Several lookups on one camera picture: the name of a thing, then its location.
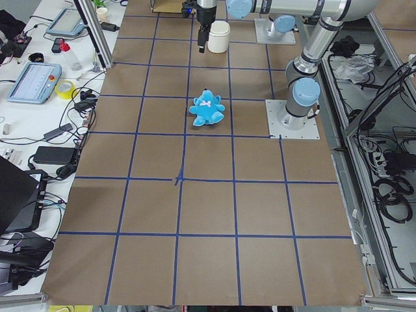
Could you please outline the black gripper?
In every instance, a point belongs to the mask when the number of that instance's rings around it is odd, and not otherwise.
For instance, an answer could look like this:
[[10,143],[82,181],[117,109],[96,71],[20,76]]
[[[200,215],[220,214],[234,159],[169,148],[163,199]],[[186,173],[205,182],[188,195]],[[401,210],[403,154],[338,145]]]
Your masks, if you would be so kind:
[[209,41],[209,25],[216,19],[216,0],[197,0],[196,17],[201,24],[198,31],[198,49],[205,53],[206,43]]

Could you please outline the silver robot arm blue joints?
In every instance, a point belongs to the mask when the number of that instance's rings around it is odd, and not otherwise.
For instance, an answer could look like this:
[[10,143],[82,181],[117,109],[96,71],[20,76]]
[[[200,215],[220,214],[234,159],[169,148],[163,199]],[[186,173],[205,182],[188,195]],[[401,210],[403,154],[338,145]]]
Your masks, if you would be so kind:
[[286,68],[288,99],[286,111],[294,117],[308,115],[318,101],[320,85],[314,80],[324,53],[344,22],[358,20],[373,11],[377,1],[227,1],[227,11],[234,18],[249,13],[318,16],[308,43],[300,56]]

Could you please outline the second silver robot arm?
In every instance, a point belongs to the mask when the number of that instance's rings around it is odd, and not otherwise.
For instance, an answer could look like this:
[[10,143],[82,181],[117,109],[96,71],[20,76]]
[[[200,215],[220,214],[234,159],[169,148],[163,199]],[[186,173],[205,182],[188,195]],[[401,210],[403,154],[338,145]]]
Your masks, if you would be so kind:
[[[200,23],[198,31],[198,47],[200,53],[205,53],[205,45],[209,41],[209,33],[211,25],[216,19],[217,1],[196,1],[196,17]],[[270,32],[273,29],[277,32],[287,33],[294,27],[294,18],[289,15],[276,17],[273,22],[270,22]]]

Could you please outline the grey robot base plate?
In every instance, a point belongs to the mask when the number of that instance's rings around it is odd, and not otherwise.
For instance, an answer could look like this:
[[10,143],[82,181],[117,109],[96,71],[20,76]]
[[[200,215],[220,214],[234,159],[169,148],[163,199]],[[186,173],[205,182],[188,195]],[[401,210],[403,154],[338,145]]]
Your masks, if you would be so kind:
[[319,140],[319,130],[315,118],[310,118],[314,114],[310,108],[308,115],[304,117],[294,117],[286,109],[286,100],[267,99],[266,114],[268,122],[269,137],[275,139],[292,140]]

